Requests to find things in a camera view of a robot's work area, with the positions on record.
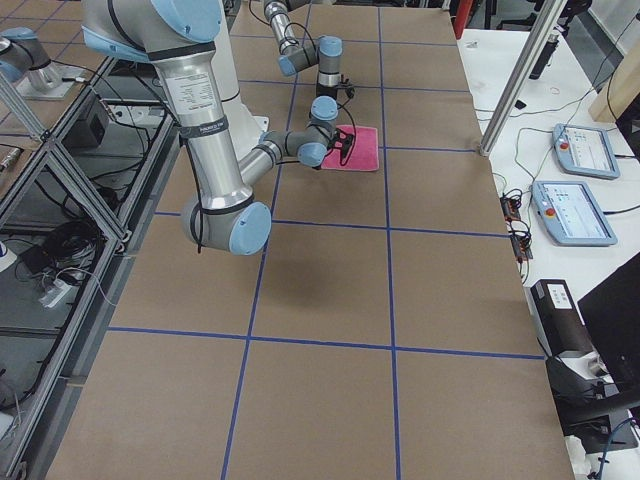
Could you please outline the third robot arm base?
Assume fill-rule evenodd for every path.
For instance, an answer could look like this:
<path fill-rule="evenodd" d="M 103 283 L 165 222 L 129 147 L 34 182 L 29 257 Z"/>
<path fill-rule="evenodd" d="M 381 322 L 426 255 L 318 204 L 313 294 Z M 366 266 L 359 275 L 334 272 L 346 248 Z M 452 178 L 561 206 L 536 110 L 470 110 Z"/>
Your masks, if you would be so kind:
<path fill-rule="evenodd" d="M 1 32 L 1 73 L 27 99 L 59 100 L 71 88 L 37 34 L 27 27 Z"/>

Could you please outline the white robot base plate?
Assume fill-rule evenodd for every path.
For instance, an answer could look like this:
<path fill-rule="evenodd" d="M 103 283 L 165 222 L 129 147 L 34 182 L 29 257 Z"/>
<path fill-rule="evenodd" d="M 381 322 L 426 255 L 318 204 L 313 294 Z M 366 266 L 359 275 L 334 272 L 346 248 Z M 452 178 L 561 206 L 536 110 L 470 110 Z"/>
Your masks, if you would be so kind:
<path fill-rule="evenodd" d="M 240 150 L 254 147 L 267 130 L 269 118 L 253 115 L 239 97 L 223 101 L 222 106 L 229 122 L 234 148 Z"/>

